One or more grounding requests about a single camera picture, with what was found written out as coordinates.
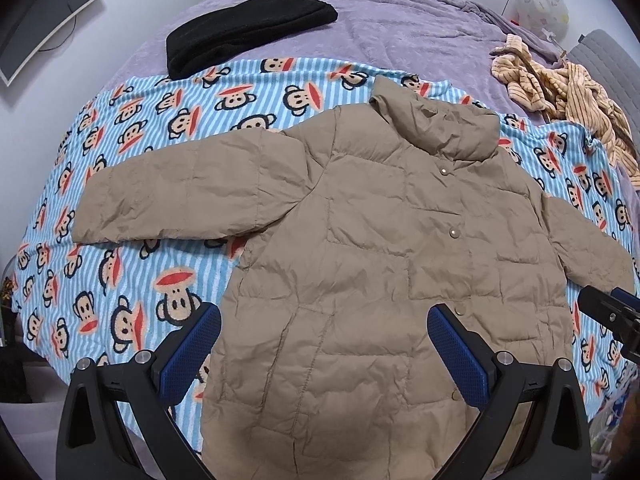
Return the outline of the black folded garment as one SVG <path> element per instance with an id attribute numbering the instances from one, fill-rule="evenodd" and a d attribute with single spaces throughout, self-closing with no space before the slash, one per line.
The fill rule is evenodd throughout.
<path id="1" fill-rule="evenodd" d="M 167 73 L 188 78 L 240 53 L 329 25 L 337 10 L 320 0 L 246 0 L 205 13 L 166 38 Z"/>

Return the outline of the grey padded headboard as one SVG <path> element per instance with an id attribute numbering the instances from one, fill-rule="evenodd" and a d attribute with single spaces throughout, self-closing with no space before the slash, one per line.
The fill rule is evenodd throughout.
<path id="1" fill-rule="evenodd" d="M 602 84 L 608 96 L 625 113 L 632 144 L 639 146 L 639 66 L 604 30 L 595 29 L 581 36 L 568 52 L 570 62 L 582 64 L 591 77 Z"/>

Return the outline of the beige puffer jacket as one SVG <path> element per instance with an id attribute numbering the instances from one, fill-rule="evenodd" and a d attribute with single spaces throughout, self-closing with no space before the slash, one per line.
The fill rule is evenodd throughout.
<path id="1" fill-rule="evenodd" d="M 107 168 L 73 227 L 82 244 L 236 236 L 201 419 L 219 479 L 432 478 L 472 412 L 430 307 L 550 364 L 570 354 L 568 284 L 634 288 L 629 252 L 500 148 L 493 112 L 385 77 L 366 104 Z"/>

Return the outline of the purple bed cover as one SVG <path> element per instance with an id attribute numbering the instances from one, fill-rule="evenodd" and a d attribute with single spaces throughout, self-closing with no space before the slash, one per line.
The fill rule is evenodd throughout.
<path id="1" fill-rule="evenodd" d="M 111 89 L 133 76 L 166 72 L 167 35 L 197 16 L 245 0 L 202 0 L 172 18 L 113 76 Z M 461 0 L 321 0 L 334 6 L 338 19 L 245 52 L 262 58 L 335 58 L 389 70 L 403 70 L 423 80 L 446 80 L 500 113 L 523 115 L 506 86 L 491 75 L 490 52 L 506 40 L 472 4 Z"/>

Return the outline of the striped beige garment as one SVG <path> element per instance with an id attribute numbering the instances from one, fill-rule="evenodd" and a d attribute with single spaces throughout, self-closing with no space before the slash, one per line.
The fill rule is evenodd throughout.
<path id="1" fill-rule="evenodd" d="M 491 75 L 506 86 L 510 99 L 546 122 L 568 120 L 584 126 L 604 146 L 608 161 L 625 169 L 639 186 L 639 162 L 623 109 L 580 64 L 563 61 L 548 68 L 534 60 L 524 40 L 509 34 L 491 50 Z"/>

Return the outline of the blue monkey print blanket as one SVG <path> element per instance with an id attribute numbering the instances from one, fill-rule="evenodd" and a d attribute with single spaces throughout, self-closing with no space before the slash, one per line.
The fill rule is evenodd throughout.
<path id="1" fill-rule="evenodd" d="M 17 249 L 29 348 L 67 378 L 119 364 L 227 292 L 172 411 L 207 386 L 306 444 L 341 422 L 462 425 L 425 333 L 446 302 L 525 362 L 574 362 L 594 416 L 639 374 L 578 308 L 580 271 L 634 272 L 634 189 L 572 122 L 496 113 L 448 81 L 329 58 L 132 78 L 90 101 Z"/>

